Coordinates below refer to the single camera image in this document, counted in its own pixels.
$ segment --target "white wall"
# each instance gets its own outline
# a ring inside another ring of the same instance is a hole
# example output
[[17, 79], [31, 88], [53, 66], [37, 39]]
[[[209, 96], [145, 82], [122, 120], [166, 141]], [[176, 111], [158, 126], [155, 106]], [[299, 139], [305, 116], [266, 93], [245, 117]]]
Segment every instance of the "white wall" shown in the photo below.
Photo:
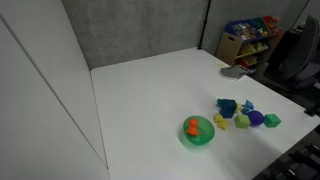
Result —
[[90, 73], [61, 0], [0, 0], [0, 13], [105, 162]]
[[299, 16], [298, 20], [296, 21], [294, 28], [302, 23], [305, 23], [307, 20], [308, 15], [313, 16], [318, 21], [320, 21], [320, 1], [319, 0], [310, 0], [307, 6], [302, 11], [301, 15]]
[[0, 179], [108, 180], [108, 171], [0, 21]]

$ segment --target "purple block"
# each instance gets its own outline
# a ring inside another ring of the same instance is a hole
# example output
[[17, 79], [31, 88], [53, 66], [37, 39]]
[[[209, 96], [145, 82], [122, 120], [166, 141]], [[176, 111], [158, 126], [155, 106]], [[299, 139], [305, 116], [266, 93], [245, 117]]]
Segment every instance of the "purple block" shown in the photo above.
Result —
[[264, 121], [264, 117], [259, 111], [250, 111], [247, 115], [250, 119], [251, 126], [260, 126]]

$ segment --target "green block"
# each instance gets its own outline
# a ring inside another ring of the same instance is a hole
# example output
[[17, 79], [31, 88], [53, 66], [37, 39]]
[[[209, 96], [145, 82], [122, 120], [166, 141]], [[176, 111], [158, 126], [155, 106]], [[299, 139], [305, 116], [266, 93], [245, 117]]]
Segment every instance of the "green block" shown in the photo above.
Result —
[[237, 128], [247, 129], [250, 126], [250, 120], [247, 115], [239, 114], [235, 119], [234, 122]]
[[275, 114], [266, 114], [264, 116], [264, 124], [268, 128], [277, 127], [281, 123], [281, 120]]

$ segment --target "green bowl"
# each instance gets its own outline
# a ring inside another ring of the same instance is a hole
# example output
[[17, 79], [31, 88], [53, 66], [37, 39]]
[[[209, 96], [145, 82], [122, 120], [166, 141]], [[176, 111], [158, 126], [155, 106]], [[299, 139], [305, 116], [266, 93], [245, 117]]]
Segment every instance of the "green bowl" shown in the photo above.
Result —
[[[190, 119], [198, 119], [198, 131], [200, 132], [200, 135], [198, 136], [192, 136], [186, 133], [187, 129], [189, 128], [189, 121]], [[215, 134], [215, 130], [211, 122], [201, 116], [190, 116], [188, 117], [184, 123], [183, 123], [183, 132], [186, 136], [186, 138], [195, 145], [203, 145], [208, 143]]]

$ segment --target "white table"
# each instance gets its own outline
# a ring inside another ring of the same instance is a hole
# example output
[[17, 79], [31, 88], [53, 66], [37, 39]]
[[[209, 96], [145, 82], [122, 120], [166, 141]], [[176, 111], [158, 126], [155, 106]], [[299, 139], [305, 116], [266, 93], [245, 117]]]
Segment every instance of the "white table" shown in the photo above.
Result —
[[[220, 76], [227, 66], [195, 48], [97, 68], [92, 78], [111, 180], [251, 179], [320, 123], [299, 105], [258, 82]], [[277, 128], [218, 129], [204, 146], [190, 145], [182, 124], [191, 115], [212, 122], [216, 99], [251, 100], [275, 113]]]

